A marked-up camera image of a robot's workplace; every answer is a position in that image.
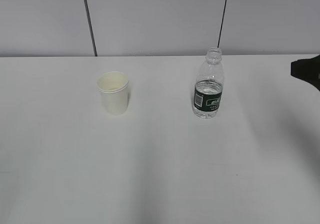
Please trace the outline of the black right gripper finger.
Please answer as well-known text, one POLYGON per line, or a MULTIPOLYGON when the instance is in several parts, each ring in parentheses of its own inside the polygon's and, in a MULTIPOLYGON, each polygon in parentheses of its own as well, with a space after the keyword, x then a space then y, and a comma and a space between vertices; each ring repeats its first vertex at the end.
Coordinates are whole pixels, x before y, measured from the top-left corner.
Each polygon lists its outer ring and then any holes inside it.
POLYGON ((309 83, 320 91, 320 56, 309 59, 299 59, 290 65, 290 75, 309 83))

